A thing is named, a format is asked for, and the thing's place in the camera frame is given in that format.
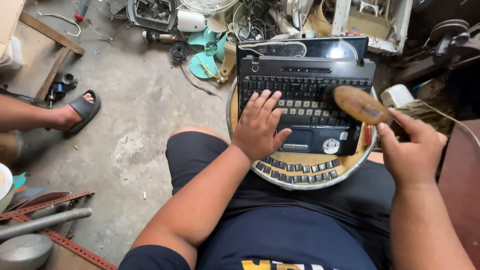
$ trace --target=flexible metal conduit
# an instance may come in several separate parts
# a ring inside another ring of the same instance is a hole
[[[38,231],[40,229],[53,226],[62,222],[82,219],[91,215],[92,209],[90,207],[80,208],[39,218],[33,221],[28,221],[15,226],[9,226],[4,229],[0,229],[0,240],[10,239],[22,234]]]

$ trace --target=laptop keyboard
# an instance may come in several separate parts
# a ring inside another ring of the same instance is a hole
[[[331,93],[326,91],[327,86],[333,85],[366,88],[372,83],[367,80],[245,75],[240,83],[240,115],[253,93],[260,94],[269,89],[272,93],[282,92],[282,98],[275,106],[283,109],[279,123],[337,128],[359,124],[340,110]]]

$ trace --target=navy shorts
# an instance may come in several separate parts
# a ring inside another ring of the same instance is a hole
[[[228,145],[222,139],[189,131],[173,135],[166,156],[175,195]],[[252,209],[299,206],[333,218],[365,249],[378,269],[391,265],[389,223],[395,183],[383,164],[367,160],[344,181],[311,191],[288,191],[247,173],[220,222]]]

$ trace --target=perforated metal strip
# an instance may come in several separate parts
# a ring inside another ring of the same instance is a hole
[[[83,197],[83,196],[86,196],[86,195],[89,195],[89,194],[94,194],[94,192],[93,191],[80,192],[80,193],[77,193],[77,194],[74,194],[74,195],[69,195],[69,196],[66,196],[66,197],[61,197],[61,198],[58,198],[58,199],[46,201],[46,202],[35,204],[35,205],[29,206],[29,207],[26,207],[26,208],[21,208],[21,209],[15,210],[15,211],[6,212],[6,213],[3,213],[3,214],[0,214],[0,221],[6,220],[6,219],[9,219],[9,218],[13,218],[13,217],[18,216],[18,215],[23,215],[23,214],[30,213],[30,212],[33,212],[33,211],[37,211],[37,210],[40,210],[40,209],[43,209],[43,208],[47,208],[51,205],[56,205],[56,204],[59,204],[59,203],[68,202],[70,200],[77,199],[77,198],[80,198],[80,197]]]
[[[23,223],[27,221],[31,221],[32,219],[25,216],[25,215],[18,215],[15,217],[12,217],[14,220]],[[50,231],[50,230],[41,230],[39,231],[41,234],[46,235],[50,237],[53,241],[55,241],[57,244],[63,246],[64,248],[72,251],[73,253],[77,254],[78,256],[90,261],[91,263],[95,264],[96,266],[100,267],[101,269],[104,270],[117,270],[118,267],[111,264],[107,260],[103,259],[102,257],[98,256],[97,254],[90,252],[86,248],[72,242],[68,238],[63,237],[61,234]]]

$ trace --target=hand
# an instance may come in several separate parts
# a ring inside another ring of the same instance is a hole
[[[254,93],[250,97],[233,133],[232,144],[242,150],[252,163],[275,153],[292,133],[286,128],[273,137],[283,112],[281,108],[273,110],[273,107],[282,93],[277,91],[268,98],[270,93],[270,90],[264,90],[260,96]]]
[[[435,172],[447,138],[421,120],[415,120],[394,109],[388,111],[410,135],[409,143],[399,143],[387,124],[377,125],[384,148],[385,166],[393,176],[397,189],[435,184]]]

